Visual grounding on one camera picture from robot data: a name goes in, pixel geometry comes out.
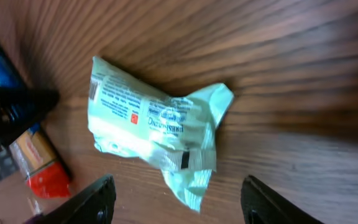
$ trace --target barcode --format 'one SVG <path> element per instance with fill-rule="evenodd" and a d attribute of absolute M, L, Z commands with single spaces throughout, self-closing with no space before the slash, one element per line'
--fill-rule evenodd
<path fill-rule="evenodd" d="M 89 99 L 94 100 L 96 93 L 98 92 L 99 83 L 96 81 L 91 80 L 91 85 L 89 87 Z"/>

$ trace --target table surface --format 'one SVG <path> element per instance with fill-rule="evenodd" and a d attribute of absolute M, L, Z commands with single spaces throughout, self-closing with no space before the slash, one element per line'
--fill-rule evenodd
<path fill-rule="evenodd" d="M 0 0 L 0 43 L 29 85 L 59 90 L 44 127 L 74 186 L 114 175 L 113 223 L 244 223 L 249 174 L 322 222 L 358 223 L 358 0 Z M 94 55 L 173 96 L 234 92 L 201 214 L 160 171 L 93 147 Z M 28 194 L 20 174 L 2 181 L 0 218 L 28 218 Z"/>

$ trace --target wooden table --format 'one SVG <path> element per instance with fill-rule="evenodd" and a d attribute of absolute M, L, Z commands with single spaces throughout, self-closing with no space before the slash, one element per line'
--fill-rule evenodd
<path fill-rule="evenodd" d="M 44 126 L 76 188 L 114 175 L 113 223 L 244 223 L 248 174 L 322 222 L 358 223 L 358 0 L 1 0 L 0 43 L 30 85 L 60 91 Z M 94 149 L 94 55 L 174 96 L 235 93 L 201 214 L 160 171 Z M 28 218 L 27 195 L 19 174 L 2 181 L 0 218 Z"/>

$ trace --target snack packet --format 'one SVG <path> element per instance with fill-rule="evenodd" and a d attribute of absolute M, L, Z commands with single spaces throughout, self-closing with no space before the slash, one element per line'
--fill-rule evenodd
<path fill-rule="evenodd" d="M 199 212 L 216 170 L 215 129 L 233 97 L 223 83 L 171 97 L 93 57 L 88 127 L 96 149 L 147 161 Z"/>

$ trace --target red logo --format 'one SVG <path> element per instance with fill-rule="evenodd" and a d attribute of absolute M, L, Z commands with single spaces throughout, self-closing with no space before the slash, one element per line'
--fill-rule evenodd
<path fill-rule="evenodd" d="M 134 123 L 134 124 L 137 124 L 137 114 L 132 114 L 131 122 Z"/>

